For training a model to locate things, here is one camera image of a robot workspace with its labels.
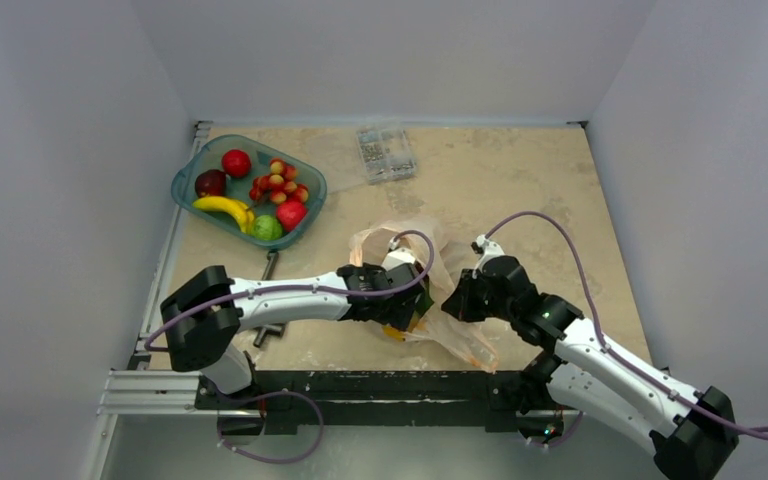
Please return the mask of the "yellow fake banana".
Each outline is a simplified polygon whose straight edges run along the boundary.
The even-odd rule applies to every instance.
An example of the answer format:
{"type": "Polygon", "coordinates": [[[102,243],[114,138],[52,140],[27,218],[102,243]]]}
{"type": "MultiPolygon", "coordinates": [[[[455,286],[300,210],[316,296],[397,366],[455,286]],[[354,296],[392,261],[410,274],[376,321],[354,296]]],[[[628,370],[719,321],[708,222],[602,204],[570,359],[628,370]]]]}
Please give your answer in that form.
{"type": "Polygon", "coordinates": [[[229,215],[237,224],[238,229],[244,234],[251,232],[251,227],[256,219],[256,215],[247,204],[229,197],[205,196],[195,200],[192,206],[204,212],[218,212],[229,215]]]}

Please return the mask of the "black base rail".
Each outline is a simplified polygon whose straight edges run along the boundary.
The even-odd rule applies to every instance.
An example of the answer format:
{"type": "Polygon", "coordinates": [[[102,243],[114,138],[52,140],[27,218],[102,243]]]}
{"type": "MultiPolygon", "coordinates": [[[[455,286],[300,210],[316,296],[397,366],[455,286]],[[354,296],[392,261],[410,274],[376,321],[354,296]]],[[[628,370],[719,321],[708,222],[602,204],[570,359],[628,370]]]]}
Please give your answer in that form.
{"type": "Polygon", "coordinates": [[[266,370],[255,377],[235,395],[200,378],[195,409],[218,413],[227,435],[289,435],[323,423],[479,427],[549,441],[571,431],[577,417],[518,371],[266,370]]]}

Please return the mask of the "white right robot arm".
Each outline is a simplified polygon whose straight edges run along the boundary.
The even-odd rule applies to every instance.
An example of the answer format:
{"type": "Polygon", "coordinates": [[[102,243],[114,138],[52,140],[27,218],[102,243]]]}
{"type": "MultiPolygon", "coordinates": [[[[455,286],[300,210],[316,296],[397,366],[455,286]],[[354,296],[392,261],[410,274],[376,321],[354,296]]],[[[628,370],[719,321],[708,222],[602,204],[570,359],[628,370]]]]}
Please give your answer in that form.
{"type": "Polygon", "coordinates": [[[512,256],[462,271],[443,312],[463,322],[498,318],[525,342],[541,348],[520,373],[514,394],[523,413],[551,403],[571,407],[631,439],[651,454],[669,479],[712,479],[739,440],[709,419],[733,420],[729,397],[715,387],[701,392],[646,364],[627,364],[593,320],[560,296],[541,293],[512,256]]]}

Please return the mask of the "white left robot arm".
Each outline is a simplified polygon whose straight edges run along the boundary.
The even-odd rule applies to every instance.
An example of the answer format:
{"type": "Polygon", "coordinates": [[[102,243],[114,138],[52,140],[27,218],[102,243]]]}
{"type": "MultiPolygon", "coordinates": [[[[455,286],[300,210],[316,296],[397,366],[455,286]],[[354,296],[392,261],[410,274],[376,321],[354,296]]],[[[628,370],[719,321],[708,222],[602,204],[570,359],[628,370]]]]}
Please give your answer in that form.
{"type": "Polygon", "coordinates": [[[426,295],[427,272],[406,248],[389,252],[383,264],[344,265],[305,279],[230,278],[208,267],[164,301],[164,325],[171,368],[198,372],[232,408],[257,399],[251,358],[233,346],[245,330],[298,320],[375,322],[405,330],[426,295]]]}

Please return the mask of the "black metal clamp tool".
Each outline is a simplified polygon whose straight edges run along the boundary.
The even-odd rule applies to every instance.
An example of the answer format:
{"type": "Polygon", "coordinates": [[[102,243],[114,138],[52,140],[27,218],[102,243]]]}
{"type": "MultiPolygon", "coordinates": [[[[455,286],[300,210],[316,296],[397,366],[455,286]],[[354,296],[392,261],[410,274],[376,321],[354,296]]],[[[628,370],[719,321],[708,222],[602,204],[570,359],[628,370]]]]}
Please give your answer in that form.
{"type": "MultiPolygon", "coordinates": [[[[272,279],[279,256],[280,254],[277,250],[270,250],[267,253],[267,265],[262,275],[263,280],[272,279]]],[[[263,325],[257,329],[252,345],[257,349],[261,349],[270,338],[281,338],[284,335],[285,330],[285,324],[273,323],[263,325]]]]}

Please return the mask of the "dark red fake apple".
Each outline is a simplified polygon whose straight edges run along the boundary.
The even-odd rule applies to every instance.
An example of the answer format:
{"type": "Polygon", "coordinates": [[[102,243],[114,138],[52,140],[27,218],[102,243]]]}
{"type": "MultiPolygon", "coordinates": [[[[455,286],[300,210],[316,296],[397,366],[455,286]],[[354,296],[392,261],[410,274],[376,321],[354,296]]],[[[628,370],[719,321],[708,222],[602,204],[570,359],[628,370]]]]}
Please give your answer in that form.
{"type": "Polygon", "coordinates": [[[198,198],[224,196],[227,189],[227,174],[218,169],[210,169],[199,174],[194,182],[194,191],[198,198]]]}

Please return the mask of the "orange fake fruit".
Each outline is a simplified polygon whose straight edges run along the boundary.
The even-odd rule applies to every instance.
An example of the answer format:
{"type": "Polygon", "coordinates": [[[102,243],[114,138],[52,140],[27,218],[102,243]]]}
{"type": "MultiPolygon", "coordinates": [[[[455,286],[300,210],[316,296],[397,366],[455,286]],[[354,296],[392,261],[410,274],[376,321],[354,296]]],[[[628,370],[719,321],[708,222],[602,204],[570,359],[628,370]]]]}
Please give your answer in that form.
{"type": "Polygon", "coordinates": [[[404,341],[407,340],[407,336],[406,336],[405,332],[400,331],[400,330],[398,330],[398,329],[396,329],[394,327],[391,327],[391,326],[383,326],[382,327],[382,332],[386,336],[388,336],[389,338],[391,338],[391,339],[393,339],[395,341],[404,342],[404,341]]]}

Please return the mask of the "clear screw organizer box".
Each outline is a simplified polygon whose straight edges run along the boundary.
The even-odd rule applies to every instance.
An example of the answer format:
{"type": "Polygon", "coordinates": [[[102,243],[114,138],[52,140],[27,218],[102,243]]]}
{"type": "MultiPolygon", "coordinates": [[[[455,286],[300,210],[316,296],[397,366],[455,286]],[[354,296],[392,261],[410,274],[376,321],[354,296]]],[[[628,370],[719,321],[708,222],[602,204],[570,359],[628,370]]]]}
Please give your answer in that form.
{"type": "Polygon", "coordinates": [[[355,131],[358,156],[369,184],[414,177],[417,160],[405,129],[398,122],[361,126],[355,131]]]}

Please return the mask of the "green fake custard apple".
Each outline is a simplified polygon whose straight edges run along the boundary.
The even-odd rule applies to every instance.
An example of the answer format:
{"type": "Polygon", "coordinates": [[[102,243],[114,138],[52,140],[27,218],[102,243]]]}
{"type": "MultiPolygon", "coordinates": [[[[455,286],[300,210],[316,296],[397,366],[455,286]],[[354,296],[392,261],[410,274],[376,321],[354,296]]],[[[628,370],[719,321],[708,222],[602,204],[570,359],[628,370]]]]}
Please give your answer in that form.
{"type": "Polygon", "coordinates": [[[272,242],[280,239],[284,235],[284,230],[275,216],[260,215],[251,223],[250,235],[260,241],[272,242]]]}

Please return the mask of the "red yellow fake cherry bunch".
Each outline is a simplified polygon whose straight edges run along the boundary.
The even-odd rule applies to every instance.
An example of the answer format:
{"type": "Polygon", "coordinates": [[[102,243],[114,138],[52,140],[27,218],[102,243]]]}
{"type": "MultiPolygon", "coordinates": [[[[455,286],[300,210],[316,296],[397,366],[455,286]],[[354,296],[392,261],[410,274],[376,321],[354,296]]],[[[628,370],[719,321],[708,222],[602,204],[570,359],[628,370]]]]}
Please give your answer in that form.
{"type": "Polygon", "coordinates": [[[301,170],[292,163],[274,157],[267,163],[267,172],[256,176],[249,191],[255,204],[270,202],[280,205],[288,200],[305,204],[310,196],[309,188],[299,182],[301,170]]]}

